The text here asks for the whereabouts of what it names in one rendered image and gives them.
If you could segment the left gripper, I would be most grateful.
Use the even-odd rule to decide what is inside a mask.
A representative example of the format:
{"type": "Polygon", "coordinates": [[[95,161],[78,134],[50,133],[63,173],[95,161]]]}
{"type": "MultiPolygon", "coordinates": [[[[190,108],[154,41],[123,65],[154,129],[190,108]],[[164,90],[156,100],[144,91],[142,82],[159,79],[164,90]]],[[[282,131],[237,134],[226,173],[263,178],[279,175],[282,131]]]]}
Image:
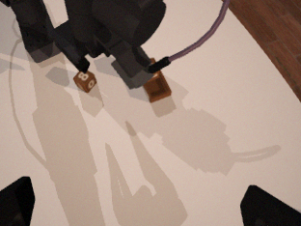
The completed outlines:
{"type": "Polygon", "coordinates": [[[96,20],[92,14],[75,14],[67,7],[66,10],[69,22],[59,25],[50,34],[56,46],[79,71],[86,73],[90,66],[85,58],[87,54],[92,58],[102,53],[107,57],[112,54],[130,78],[151,63],[141,46],[133,47],[96,20]]]}

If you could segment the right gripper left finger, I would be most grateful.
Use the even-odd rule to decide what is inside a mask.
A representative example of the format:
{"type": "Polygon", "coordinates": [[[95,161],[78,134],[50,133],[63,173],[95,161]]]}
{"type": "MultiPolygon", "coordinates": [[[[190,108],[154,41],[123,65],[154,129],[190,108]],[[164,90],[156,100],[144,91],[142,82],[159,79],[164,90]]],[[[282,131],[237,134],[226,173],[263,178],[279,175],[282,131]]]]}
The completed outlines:
{"type": "Polygon", "coordinates": [[[34,205],[31,179],[23,176],[0,190],[0,226],[30,226],[34,205]]]}

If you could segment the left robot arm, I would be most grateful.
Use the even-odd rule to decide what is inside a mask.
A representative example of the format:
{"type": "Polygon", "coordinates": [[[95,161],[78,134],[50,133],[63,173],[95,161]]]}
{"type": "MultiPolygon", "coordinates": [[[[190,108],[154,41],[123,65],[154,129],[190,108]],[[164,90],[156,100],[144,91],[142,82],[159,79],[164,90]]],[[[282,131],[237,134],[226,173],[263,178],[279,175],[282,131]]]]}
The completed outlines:
{"type": "MultiPolygon", "coordinates": [[[[53,27],[42,0],[0,2],[14,11],[27,52],[54,42],[50,34],[53,27]]],[[[93,14],[96,20],[133,47],[141,46],[154,34],[166,13],[163,0],[65,0],[65,4],[75,14],[93,14]]],[[[130,78],[117,59],[111,63],[129,90],[142,87],[154,77],[151,65],[130,78]]]]}

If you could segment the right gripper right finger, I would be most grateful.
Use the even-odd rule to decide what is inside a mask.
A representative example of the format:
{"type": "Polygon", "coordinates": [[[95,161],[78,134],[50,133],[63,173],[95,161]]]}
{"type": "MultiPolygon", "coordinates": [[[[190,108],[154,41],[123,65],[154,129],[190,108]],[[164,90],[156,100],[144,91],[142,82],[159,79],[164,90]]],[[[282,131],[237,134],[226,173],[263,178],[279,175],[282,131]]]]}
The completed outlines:
{"type": "Polygon", "coordinates": [[[244,226],[301,226],[301,212],[256,185],[249,185],[240,203],[244,226]]]}

